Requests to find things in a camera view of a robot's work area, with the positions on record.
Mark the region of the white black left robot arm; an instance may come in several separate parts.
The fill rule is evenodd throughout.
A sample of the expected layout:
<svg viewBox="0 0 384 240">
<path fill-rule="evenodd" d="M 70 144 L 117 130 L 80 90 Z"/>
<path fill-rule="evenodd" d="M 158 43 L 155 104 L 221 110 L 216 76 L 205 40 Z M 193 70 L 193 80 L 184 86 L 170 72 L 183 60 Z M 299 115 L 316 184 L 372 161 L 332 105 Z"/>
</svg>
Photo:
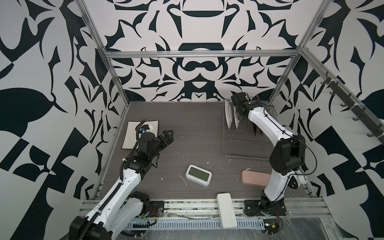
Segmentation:
<svg viewBox="0 0 384 240">
<path fill-rule="evenodd" d="M 70 240 L 115 240 L 137 216 L 150 208 L 149 195 L 135 191 L 151 167 L 156 168 L 160 152 L 174 142 L 174 132 L 164 130 L 156 136 L 144 128 L 142 120 L 135 128 L 135 145 L 120 165 L 120 175 L 104 198 L 85 217 L 76 217 L 70 225 Z"/>
</svg>

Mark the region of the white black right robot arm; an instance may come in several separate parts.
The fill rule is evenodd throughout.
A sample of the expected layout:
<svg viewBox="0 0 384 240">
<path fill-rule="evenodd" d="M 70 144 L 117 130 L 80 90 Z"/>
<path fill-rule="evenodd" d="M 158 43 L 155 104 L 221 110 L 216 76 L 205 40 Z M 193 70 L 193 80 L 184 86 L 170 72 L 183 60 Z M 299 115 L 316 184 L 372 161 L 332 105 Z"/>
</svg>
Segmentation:
<svg viewBox="0 0 384 240">
<path fill-rule="evenodd" d="M 234 109 L 230 111 L 236 121 L 249 120 L 271 141 L 274 149 L 269 161 L 272 173 L 259 201 L 245 201 L 245 215 L 283 216 L 287 188 L 298 189 L 308 182 L 308 174 L 302 171 L 305 163 L 306 140 L 294 135 L 276 121 L 267 111 L 268 105 L 249 100 L 244 92 L 231 97 Z"/>
</svg>

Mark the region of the white square plate black rim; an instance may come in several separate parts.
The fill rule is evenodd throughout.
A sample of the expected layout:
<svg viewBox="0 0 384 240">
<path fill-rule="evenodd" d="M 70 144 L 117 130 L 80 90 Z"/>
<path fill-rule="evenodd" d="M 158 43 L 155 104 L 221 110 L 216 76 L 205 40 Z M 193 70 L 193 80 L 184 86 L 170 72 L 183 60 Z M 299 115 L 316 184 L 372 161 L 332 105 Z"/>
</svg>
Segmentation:
<svg viewBox="0 0 384 240">
<path fill-rule="evenodd" d="M 140 122 L 128 122 L 126 133 L 124 135 L 124 141 L 122 144 L 122 149 L 130 150 L 134 147 L 136 143 L 136 127 Z M 158 136 L 158 127 L 159 121 L 148 121 L 145 122 L 144 125 L 152 125 L 154 128 L 154 135 Z"/>
</svg>

